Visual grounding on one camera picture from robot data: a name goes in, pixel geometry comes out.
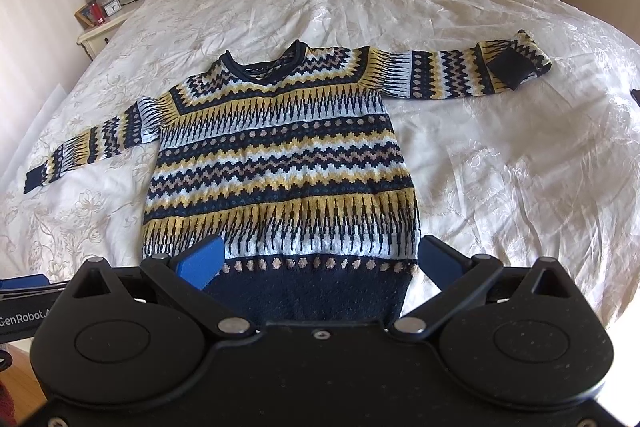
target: wrinkled fabric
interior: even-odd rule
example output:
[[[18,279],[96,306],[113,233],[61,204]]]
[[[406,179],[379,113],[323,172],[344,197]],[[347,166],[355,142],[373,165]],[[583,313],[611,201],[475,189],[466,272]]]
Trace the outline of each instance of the wrinkled fabric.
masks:
[[[640,278],[640,51],[558,0],[147,0],[56,112],[0,204],[0,277],[68,279],[101,255],[140,261],[157,146],[70,172],[22,194],[24,175],[64,140],[205,71],[310,46],[446,50],[524,28],[552,71],[500,96],[386,105],[417,190],[423,233],[513,266],[558,257],[605,323]],[[415,279],[408,311],[436,289]]]

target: v-neck collar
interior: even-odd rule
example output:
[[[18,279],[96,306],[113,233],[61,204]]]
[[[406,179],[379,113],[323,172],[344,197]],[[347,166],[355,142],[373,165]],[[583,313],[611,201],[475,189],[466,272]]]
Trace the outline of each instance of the v-neck collar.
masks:
[[[306,57],[306,48],[307,45],[304,42],[300,42],[296,40],[292,45],[290,45],[282,55],[276,60],[268,60],[266,62],[256,62],[255,64],[239,64],[234,60],[231,53],[226,51],[220,59],[222,63],[226,66],[227,70],[230,73],[234,74],[240,80],[244,80],[245,82],[250,82],[252,84],[260,84],[261,86],[267,86],[270,84],[274,84],[279,82],[283,78],[289,76],[293,70],[295,70]],[[266,76],[261,78],[256,78],[247,73],[247,70],[255,70],[257,68],[269,68],[270,66],[276,66],[279,61],[281,61],[284,57],[289,54],[293,54],[291,59],[287,61],[285,64],[278,67],[276,70],[270,71]]]

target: patterned sweater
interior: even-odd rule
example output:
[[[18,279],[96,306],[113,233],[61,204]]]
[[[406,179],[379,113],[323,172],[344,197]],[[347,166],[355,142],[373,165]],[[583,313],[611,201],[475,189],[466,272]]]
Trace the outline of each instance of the patterned sweater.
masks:
[[[219,235],[225,264],[205,291],[258,323],[388,322],[415,269],[420,222],[383,95],[483,96],[550,67],[524,31],[450,52],[296,41],[249,66],[226,52],[205,73],[63,143],[28,172],[25,192],[159,140],[145,256]]]

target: folded sleeve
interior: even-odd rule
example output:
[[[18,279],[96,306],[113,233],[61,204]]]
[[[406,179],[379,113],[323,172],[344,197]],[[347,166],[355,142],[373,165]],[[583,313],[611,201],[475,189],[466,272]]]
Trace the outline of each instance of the folded sleeve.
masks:
[[[65,172],[158,139],[161,125],[171,114],[170,96],[142,98],[116,117],[65,141],[42,165],[27,173],[24,193],[49,185]]]
[[[512,39],[478,42],[446,52],[388,53],[361,48],[367,67],[360,83],[388,96],[444,100],[517,89],[551,69],[551,60],[524,31]]]

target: wooden floor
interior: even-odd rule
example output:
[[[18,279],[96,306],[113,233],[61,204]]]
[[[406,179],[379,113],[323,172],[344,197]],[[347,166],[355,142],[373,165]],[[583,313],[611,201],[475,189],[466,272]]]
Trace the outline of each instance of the wooden floor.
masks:
[[[46,398],[31,369],[29,355],[13,346],[9,346],[8,350],[14,357],[14,363],[9,369],[0,373],[0,380],[14,399],[15,420],[20,424],[43,405]]]

